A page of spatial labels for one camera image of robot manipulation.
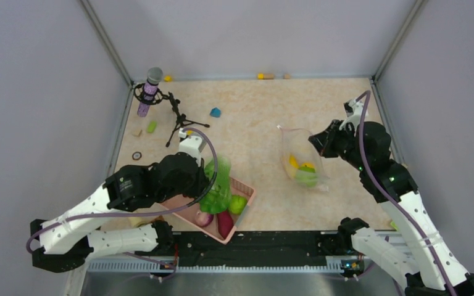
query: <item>microphone head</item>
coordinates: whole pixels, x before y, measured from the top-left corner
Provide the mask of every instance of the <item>microphone head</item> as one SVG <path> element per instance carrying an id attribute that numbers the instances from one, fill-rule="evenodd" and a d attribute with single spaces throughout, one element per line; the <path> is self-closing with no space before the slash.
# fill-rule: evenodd
<path id="1" fill-rule="evenodd" d="M 148 70 L 148 82 L 153 85 L 157 85 L 162 81 L 163 73 L 159 67 L 153 67 Z"/>

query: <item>microphone holder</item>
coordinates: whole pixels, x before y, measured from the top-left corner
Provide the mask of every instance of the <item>microphone holder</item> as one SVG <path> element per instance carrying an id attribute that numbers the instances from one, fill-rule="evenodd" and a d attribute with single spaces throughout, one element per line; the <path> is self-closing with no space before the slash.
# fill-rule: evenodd
<path id="1" fill-rule="evenodd" d="M 172 130 L 172 134 L 170 135 L 170 138 L 168 139 L 168 142 L 166 142 L 166 147 L 170 146 L 170 142 L 172 141 L 173 135 L 180 128 L 184 128 L 185 126 L 189 126 L 189 125 L 202 125 L 205 128 L 210 127 L 210 125 L 208 125 L 207 123 L 200 123 L 200 122 L 189 120 L 189 119 L 187 119 L 186 114 L 180 113 L 179 112 L 179 104 L 180 104 L 181 101 L 174 98 L 174 96 L 171 92 L 168 92 L 168 94 L 163 94 L 162 91 L 160 91 L 160 89 L 157 89 L 157 93 L 156 93 L 153 100 L 145 99 L 144 97 L 145 97 L 146 93 L 144 92 L 143 86 L 144 86 L 144 84 L 139 84 L 139 85 L 134 87 L 134 96 L 137 99 L 137 101 L 139 101 L 143 104 L 146 104 L 146 105 L 157 105 L 157 104 L 161 103 L 162 101 L 166 100 L 166 101 L 169 101 L 170 104 L 172 105 L 172 111 L 174 112 L 174 114 L 176 116 L 176 120 L 175 120 L 175 127 Z M 141 90 L 141 92 L 138 95 L 135 94 L 137 89 Z"/>

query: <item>robotic arm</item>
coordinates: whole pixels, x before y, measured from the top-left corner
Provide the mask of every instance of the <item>robotic arm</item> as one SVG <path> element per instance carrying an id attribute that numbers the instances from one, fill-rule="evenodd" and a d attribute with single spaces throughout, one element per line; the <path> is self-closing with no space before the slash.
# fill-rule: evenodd
<path id="1" fill-rule="evenodd" d="M 116 215 L 148 208 L 176 195 L 192 198 L 201 195 L 209 186 L 201 158 L 206 142 L 196 135 L 187 136 L 183 130 L 179 136 L 178 153 L 149 166 L 123 166 L 90 196 L 61 216 L 49 221 L 32 221 L 31 235 L 41 245 L 31 251 L 33 266 L 61 273 L 97 257 L 168 249 L 173 236 L 171 227 L 163 221 L 129 230 L 96 229 Z M 72 219 L 76 216 L 81 216 L 81 219 Z"/>
<path id="2" fill-rule="evenodd" d="M 379 123 L 364 123 L 364 96 L 367 106 L 369 91 L 344 104 L 348 119 L 333 120 L 309 141 L 322 157 L 341 157 L 359 171 L 363 187 L 396 223 L 415 260 L 379 238 L 360 218 L 342 220 L 338 236 L 343 247 L 369 256 L 406 295 L 474 295 L 474 274 L 443 241 L 408 170 L 389 158 L 390 135 Z"/>

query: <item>table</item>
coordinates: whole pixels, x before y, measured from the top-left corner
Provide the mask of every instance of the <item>table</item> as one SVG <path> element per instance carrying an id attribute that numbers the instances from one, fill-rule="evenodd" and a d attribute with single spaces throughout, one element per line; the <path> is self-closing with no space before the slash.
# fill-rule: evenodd
<path id="1" fill-rule="evenodd" d="M 232 177 L 254 187 L 255 202 L 240 224 L 242 231 L 336 230 L 344 217 L 359 217 L 374 229 L 391 229 L 389 216 L 362 187 L 357 170 L 340 158 L 322 159 L 329 191 L 302 189 L 289 180 L 283 170 L 281 133 L 276 125 L 323 131 L 332 119 L 344 119 L 343 103 L 371 89 L 367 78 L 181 81 L 161 83 L 160 89 L 181 100 L 180 112 L 189 119 L 211 125 L 203 130 L 219 155 L 232 162 Z M 148 165 L 178 151 L 178 136 L 170 147 L 165 143 L 175 126 L 171 106 L 164 101 L 152 106 L 144 118 L 137 116 L 139 102 L 134 99 L 117 160 L 118 170 L 128 164 Z M 212 108 L 222 111 L 210 117 Z M 157 122 L 153 133 L 146 127 Z M 375 100 L 370 100 L 367 120 L 381 122 Z M 143 129 L 140 137 L 133 130 Z M 133 152 L 143 157 L 134 161 Z M 203 157 L 209 157 L 206 147 Z M 138 212 L 153 212 L 161 207 Z M 164 217 L 174 231 L 193 231 L 173 215 Z M 103 229 L 129 228 L 126 218 L 112 220 Z"/>

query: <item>gray wall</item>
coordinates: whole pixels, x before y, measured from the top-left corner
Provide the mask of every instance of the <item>gray wall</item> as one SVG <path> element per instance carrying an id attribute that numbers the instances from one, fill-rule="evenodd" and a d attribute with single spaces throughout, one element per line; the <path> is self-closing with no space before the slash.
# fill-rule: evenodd
<path id="1" fill-rule="evenodd" d="M 413 0 L 91 0 L 130 75 L 371 75 Z"/>
<path id="2" fill-rule="evenodd" d="M 0 0 L 0 295 L 60 295 L 31 267 L 29 223 L 104 179 L 127 87 L 77 1 Z"/>
<path id="3" fill-rule="evenodd" d="M 381 93 L 432 220 L 474 272 L 474 1 L 429 1 Z"/>

